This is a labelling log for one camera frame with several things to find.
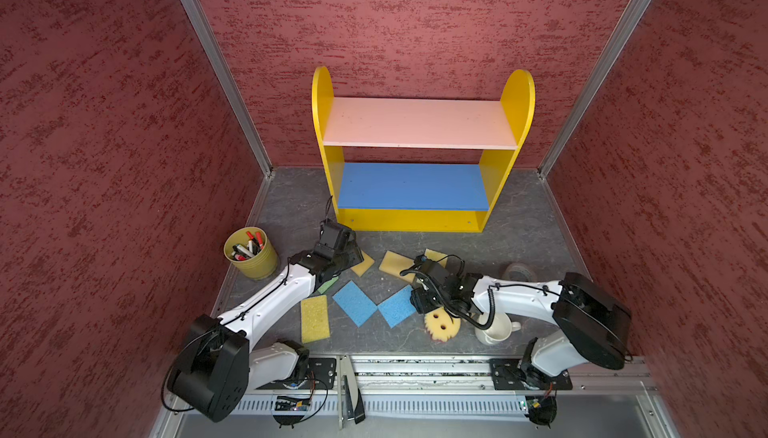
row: yellow sponge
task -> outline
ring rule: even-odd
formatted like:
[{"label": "yellow sponge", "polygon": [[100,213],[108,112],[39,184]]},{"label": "yellow sponge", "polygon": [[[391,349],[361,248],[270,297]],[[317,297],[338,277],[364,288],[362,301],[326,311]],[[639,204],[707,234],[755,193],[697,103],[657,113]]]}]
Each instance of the yellow sponge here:
[{"label": "yellow sponge", "polygon": [[413,279],[414,279],[413,273],[408,273],[404,277],[400,276],[400,271],[406,270],[411,266],[413,266],[413,260],[411,260],[410,258],[404,257],[398,253],[387,251],[386,254],[384,255],[384,259],[382,260],[382,263],[379,265],[379,270],[383,271],[384,273],[390,274],[391,276],[398,277],[401,280],[405,280],[405,281],[408,281],[409,283],[413,283]]},{"label": "yellow sponge", "polygon": [[301,341],[309,343],[331,338],[328,325],[328,297],[307,298],[301,301]]},{"label": "yellow sponge", "polygon": [[368,253],[365,251],[362,252],[362,263],[356,264],[352,267],[352,271],[355,272],[357,276],[362,276],[363,273],[368,271],[368,268],[371,267],[373,264],[373,258],[368,256]]},{"label": "yellow sponge", "polygon": [[428,260],[432,260],[432,261],[442,260],[442,261],[439,261],[439,263],[442,265],[443,268],[446,267],[446,263],[448,262],[447,258],[443,260],[447,256],[445,253],[440,253],[439,251],[430,250],[429,248],[426,251],[424,251],[424,256],[426,256]]},{"label": "yellow sponge", "polygon": [[458,334],[462,321],[452,317],[445,308],[440,307],[424,315],[424,326],[433,340],[446,342]]}]

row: blue sponge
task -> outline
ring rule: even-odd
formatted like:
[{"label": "blue sponge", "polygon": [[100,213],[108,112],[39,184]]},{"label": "blue sponge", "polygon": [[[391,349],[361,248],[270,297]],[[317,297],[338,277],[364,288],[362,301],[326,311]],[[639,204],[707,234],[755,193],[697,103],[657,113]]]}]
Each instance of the blue sponge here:
[{"label": "blue sponge", "polygon": [[413,288],[405,287],[379,305],[379,311],[384,316],[390,328],[394,328],[405,318],[416,312],[411,304],[411,291]]},{"label": "blue sponge", "polygon": [[376,305],[358,288],[354,281],[344,285],[339,293],[333,295],[344,313],[359,327],[376,312]]}]

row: black cable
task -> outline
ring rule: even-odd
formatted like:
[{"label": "black cable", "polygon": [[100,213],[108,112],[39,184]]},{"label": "black cable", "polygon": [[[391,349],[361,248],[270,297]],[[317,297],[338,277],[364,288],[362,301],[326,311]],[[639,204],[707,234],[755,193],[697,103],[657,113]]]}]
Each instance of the black cable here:
[{"label": "black cable", "polygon": [[168,377],[170,376],[170,371],[176,366],[176,361],[179,359],[179,356],[192,345],[195,341],[199,340],[200,338],[204,337],[207,334],[213,333],[216,331],[216,328],[211,328],[210,330],[206,331],[205,333],[201,334],[200,336],[197,336],[190,340],[189,343],[187,343],[184,348],[181,349],[178,355],[174,358],[174,361],[168,366],[168,371],[165,372],[165,377],[163,378],[163,382],[160,384],[160,402],[163,404],[163,408],[165,408],[168,411],[172,411],[174,413],[183,413],[185,411],[192,411],[194,410],[194,406],[191,406],[189,408],[184,408],[183,410],[176,410],[175,408],[171,408],[167,403],[165,403],[165,386],[168,383]]},{"label": "black cable", "polygon": [[261,303],[262,301],[264,301],[264,299],[266,299],[266,297],[270,296],[270,295],[271,295],[272,293],[274,293],[274,292],[275,292],[275,291],[276,291],[278,288],[280,288],[281,286],[283,286],[283,285],[285,285],[285,284],[287,284],[287,283],[288,283],[288,273],[289,273],[289,272],[290,272],[290,261],[288,261],[288,262],[286,263],[286,276],[283,278],[283,280],[282,280],[281,282],[279,282],[279,283],[278,283],[278,285],[277,285],[277,286],[275,286],[274,288],[272,288],[272,289],[271,289],[271,290],[270,290],[270,291],[269,291],[267,294],[265,294],[263,297],[261,297],[260,299],[258,299],[258,300],[257,300],[257,301],[256,301],[254,304],[252,304],[251,306],[249,306],[249,307],[248,307],[248,308],[246,308],[245,310],[241,311],[241,312],[240,312],[240,313],[239,313],[239,314],[238,314],[238,315],[237,315],[235,318],[232,318],[231,320],[227,321],[226,323],[222,323],[222,324],[221,324],[221,326],[225,327],[225,326],[227,326],[228,324],[232,323],[233,321],[242,320],[243,318],[245,318],[245,315],[246,315],[246,314],[247,314],[249,311],[251,311],[251,310],[252,310],[252,309],[253,309],[253,308],[254,308],[256,305],[258,305],[259,303]]},{"label": "black cable", "polygon": [[544,292],[544,296],[547,296],[547,293],[552,293],[556,297],[560,296],[560,293],[555,293],[554,291],[550,290],[547,287],[547,285],[544,285],[543,288],[539,288],[539,287],[533,287],[530,284],[523,284],[523,283],[512,283],[512,284],[498,284],[498,283],[496,283],[494,286],[496,287],[496,289],[507,288],[507,287],[525,287],[525,288],[530,288],[532,290],[543,291]]},{"label": "black cable", "polygon": [[326,384],[326,382],[322,381],[322,380],[318,380],[317,378],[308,378],[308,380],[312,380],[315,383],[322,383],[322,387],[326,389],[326,397],[322,399],[322,405],[320,405],[320,407],[317,410],[315,410],[315,413],[307,416],[306,418],[302,418],[301,420],[299,420],[296,423],[294,423],[294,425],[298,425],[300,423],[304,423],[309,418],[312,418],[314,415],[318,414],[318,412],[320,412],[320,410],[322,410],[322,408],[326,405],[326,401],[328,400],[328,385]]},{"label": "black cable", "polygon": [[[241,319],[243,319],[243,318],[245,317],[245,315],[246,315],[246,314],[247,314],[249,311],[251,311],[251,310],[252,310],[252,309],[253,309],[253,308],[254,308],[256,305],[258,305],[259,303],[261,303],[262,301],[264,301],[264,299],[266,299],[266,297],[270,296],[270,295],[271,295],[271,294],[272,294],[272,293],[273,293],[275,290],[277,290],[278,288],[280,288],[281,286],[283,286],[284,284],[286,284],[286,283],[288,282],[288,273],[289,273],[289,272],[290,272],[290,262],[288,262],[288,264],[287,264],[287,266],[286,266],[286,276],[283,278],[283,280],[282,280],[282,281],[281,281],[281,282],[280,282],[280,283],[279,283],[279,284],[278,284],[276,287],[274,287],[273,289],[271,289],[271,290],[270,290],[270,291],[269,291],[267,294],[265,294],[263,297],[261,297],[260,299],[258,299],[258,300],[257,300],[257,301],[256,301],[254,304],[252,304],[251,306],[249,306],[247,309],[245,309],[244,311],[242,311],[242,312],[238,313],[238,315],[237,315],[235,318],[232,318],[231,320],[227,321],[226,323],[222,323],[222,324],[221,324],[221,326],[225,327],[225,326],[227,326],[228,324],[230,324],[230,323],[232,323],[232,322],[234,322],[234,321],[237,321],[237,320],[241,320]],[[183,409],[183,410],[176,410],[175,408],[171,408],[170,406],[168,406],[168,404],[167,404],[167,403],[165,403],[165,394],[164,394],[164,390],[165,390],[166,384],[168,383],[168,377],[170,376],[170,371],[171,371],[171,370],[174,368],[174,366],[176,366],[176,361],[179,359],[179,356],[181,356],[181,354],[182,354],[182,353],[183,353],[183,352],[184,352],[184,351],[185,351],[187,348],[189,348],[189,347],[190,347],[190,345],[192,345],[192,343],[194,343],[195,341],[199,340],[200,338],[202,338],[202,337],[204,337],[204,336],[206,336],[206,335],[208,335],[208,334],[211,334],[211,333],[215,332],[216,330],[217,330],[217,328],[211,328],[210,330],[206,331],[205,333],[201,334],[200,336],[197,336],[197,337],[193,338],[192,340],[190,340],[190,342],[189,342],[189,343],[187,343],[187,344],[184,346],[184,348],[182,348],[182,349],[181,349],[181,351],[179,352],[179,354],[178,354],[178,355],[176,356],[176,358],[174,359],[173,363],[171,363],[171,364],[170,364],[170,366],[168,366],[168,371],[166,371],[166,372],[165,372],[165,377],[163,378],[163,383],[160,385],[160,402],[163,404],[163,407],[164,407],[166,410],[168,410],[168,411],[172,411],[172,412],[174,412],[174,413],[183,413],[183,412],[185,412],[185,411],[192,411],[192,410],[194,410],[194,406],[192,406],[192,407],[190,407],[190,408],[185,408],[185,409]]]},{"label": "black cable", "polygon": [[488,328],[493,325],[493,319],[496,312],[496,303],[494,301],[493,297],[493,289],[491,287],[488,287],[488,321],[486,321],[484,324],[480,324],[477,321],[475,321],[471,316],[469,316],[466,313],[463,313],[459,310],[456,310],[453,305],[450,304],[450,300],[442,296],[442,291],[440,290],[440,287],[437,286],[437,283],[435,283],[435,280],[432,279],[431,276],[429,276],[427,273],[424,273],[421,270],[407,270],[409,273],[414,273],[416,276],[419,276],[422,278],[422,280],[427,280],[429,283],[429,286],[435,289],[435,294],[437,295],[438,301],[442,305],[443,308],[446,309],[449,315],[453,315],[456,318],[463,318],[467,322],[469,322],[470,325],[472,325],[475,328],[478,328],[480,330],[487,330]]},{"label": "black cable", "polygon": [[325,218],[325,220],[328,219],[328,213],[331,213],[331,205],[332,205],[332,203],[333,203],[333,195],[329,196],[328,197],[328,201],[326,202],[326,218]]},{"label": "black cable", "polygon": [[449,256],[453,256],[454,258],[457,258],[459,261],[461,261],[461,264],[458,267],[458,273],[456,273],[456,276],[461,277],[462,274],[464,273],[464,260],[462,259],[462,257],[456,254],[447,254],[446,256],[440,258],[439,260],[435,260],[435,263],[439,263],[440,261],[445,260]]}]

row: sponge with holes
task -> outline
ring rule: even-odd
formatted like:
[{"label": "sponge with holes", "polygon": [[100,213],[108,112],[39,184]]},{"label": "sponge with holes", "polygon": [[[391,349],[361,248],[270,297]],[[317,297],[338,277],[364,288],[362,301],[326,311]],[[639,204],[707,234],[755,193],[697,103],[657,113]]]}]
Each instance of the sponge with holes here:
[{"label": "sponge with holes", "polygon": [[433,340],[446,342],[458,334],[462,321],[452,317],[445,308],[440,307],[424,315],[424,326]]}]

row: pink shelf board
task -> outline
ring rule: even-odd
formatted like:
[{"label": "pink shelf board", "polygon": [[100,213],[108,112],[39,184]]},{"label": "pink shelf board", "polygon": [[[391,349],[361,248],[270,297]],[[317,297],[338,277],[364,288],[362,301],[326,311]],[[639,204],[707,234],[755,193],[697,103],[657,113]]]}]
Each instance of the pink shelf board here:
[{"label": "pink shelf board", "polygon": [[324,145],[514,150],[500,102],[334,98]]}]

